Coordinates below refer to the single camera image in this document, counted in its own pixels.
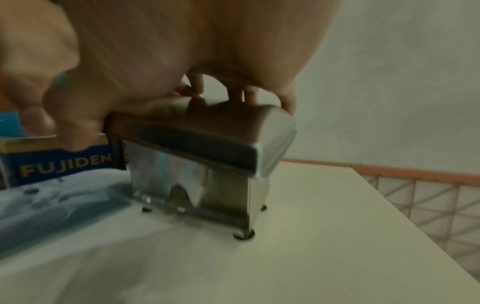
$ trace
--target metal dispenser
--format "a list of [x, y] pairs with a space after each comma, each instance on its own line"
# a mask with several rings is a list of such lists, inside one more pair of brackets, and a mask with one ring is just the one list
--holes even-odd
[[253, 237], [268, 177], [296, 135], [295, 119], [276, 106], [190, 98], [137, 114], [112, 114], [105, 132], [126, 140], [144, 210], [183, 213], [231, 227], [236, 238]]

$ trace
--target fujiden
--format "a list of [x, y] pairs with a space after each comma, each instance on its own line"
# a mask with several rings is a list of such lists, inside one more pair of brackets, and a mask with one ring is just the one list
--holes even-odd
[[57, 162], [38, 163], [32, 165], [24, 165], [20, 167], [20, 175], [22, 177], [29, 177], [33, 174], [51, 174], [64, 173], [69, 170], [95, 166], [112, 161], [112, 156], [108, 155], [92, 155], [90, 157], [78, 157], [73, 159], [66, 159]]

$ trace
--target white table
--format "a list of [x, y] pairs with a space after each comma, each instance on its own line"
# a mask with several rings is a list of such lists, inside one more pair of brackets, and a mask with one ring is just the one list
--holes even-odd
[[[267, 205], [252, 241], [207, 224], [174, 223], [11, 274], [0, 279], [0, 302], [480, 303], [480, 285], [351, 169], [282, 163]], [[0, 268], [106, 228], [122, 235], [158, 223], [136, 208]]]

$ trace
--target clear plastic wrap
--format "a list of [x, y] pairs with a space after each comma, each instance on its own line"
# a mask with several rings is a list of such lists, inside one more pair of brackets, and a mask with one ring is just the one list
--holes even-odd
[[0, 191], [0, 257], [130, 205], [130, 174], [99, 169]]

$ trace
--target gray wall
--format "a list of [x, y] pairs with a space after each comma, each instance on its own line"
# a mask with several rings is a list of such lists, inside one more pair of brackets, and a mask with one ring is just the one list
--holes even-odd
[[480, 1], [344, 0], [298, 97], [289, 158], [480, 174]]

